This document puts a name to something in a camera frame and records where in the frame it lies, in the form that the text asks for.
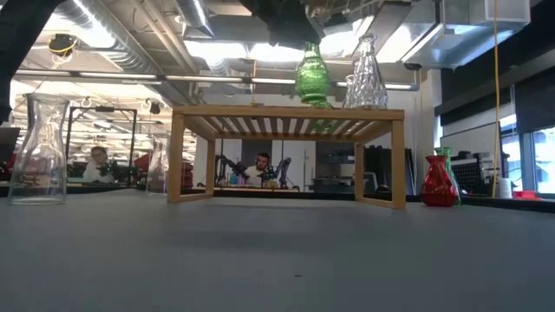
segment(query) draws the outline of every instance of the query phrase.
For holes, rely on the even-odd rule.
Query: person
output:
[[[107,172],[108,153],[106,148],[95,146],[91,148],[92,159],[87,164],[83,178],[89,182],[114,183],[114,176]]]
[[[260,175],[268,170],[270,164],[270,155],[268,153],[259,153],[255,166],[246,168],[245,174],[249,177],[246,180],[248,186],[262,187],[262,178]]]

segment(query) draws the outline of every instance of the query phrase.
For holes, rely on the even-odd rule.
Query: red glass vase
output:
[[[447,156],[427,156],[426,160],[430,168],[420,191],[422,202],[428,206],[451,207],[456,203],[459,193],[445,168]]]

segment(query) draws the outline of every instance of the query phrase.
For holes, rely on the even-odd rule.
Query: yellow cable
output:
[[[495,67],[495,141],[493,150],[493,190],[492,198],[495,198],[495,188],[497,185],[497,166],[499,165],[498,154],[499,154],[499,144],[497,140],[499,139],[499,128],[497,125],[500,123],[500,59],[497,43],[497,2],[498,0],[493,0],[493,38],[495,40],[495,45],[493,47],[494,55],[494,67]]]

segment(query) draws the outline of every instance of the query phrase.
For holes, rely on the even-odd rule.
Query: window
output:
[[[522,191],[522,171],[520,170],[520,143],[516,131],[517,118],[515,114],[500,120],[501,150],[506,158],[505,176],[514,184],[514,191]]]
[[[555,193],[555,127],[533,133],[536,191]]]

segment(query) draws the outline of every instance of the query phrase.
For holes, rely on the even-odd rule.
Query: glass bottle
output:
[[[153,155],[150,158],[147,175],[147,194],[149,196],[167,195],[167,171],[169,169],[169,136],[153,135]]]
[[[295,88],[302,103],[318,108],[331,107],[327,100],[330,88],[328,69],[320,56],[320,48],[315,43],[305,43],[304,58],[297,67]]]
[[[457,200],[458,192],[447,175],[447,156],[427,156],[426,160],[430,167],[420,191],[422,202],[428,206],[451,207]]]
[[[345,77],[345,81],[347,82],[347,93],[345,94],[345,108],[352,108],[356,98],[353,90],[353,84],[355,83],[355,76],[348,75],[347,77]]]
[[[447,160],[445,161],[445,169],[447,170],[447,175],[451,179],[451,183],[454,187],[457,188],[457,201],[455,202],[456,205],[461,205],[462,200],[460,199],[460,187],[459,183],[457,182],[456,177],[453,173],[453,168],[451,167],[451,147],[436,147],[435,153],[439,156],[447,156]]]
[[[355,67],[354,82],[356,101],[352,107],[388,107],[388,91],[375,58],[376,38],[373,34],[366,34],[360,38],[361,57]]]
[[[26,94],[27,135],[11,174],[10,203],[60,204],[66,198],[67,160],[62,143],[69,101],[48,94]]]

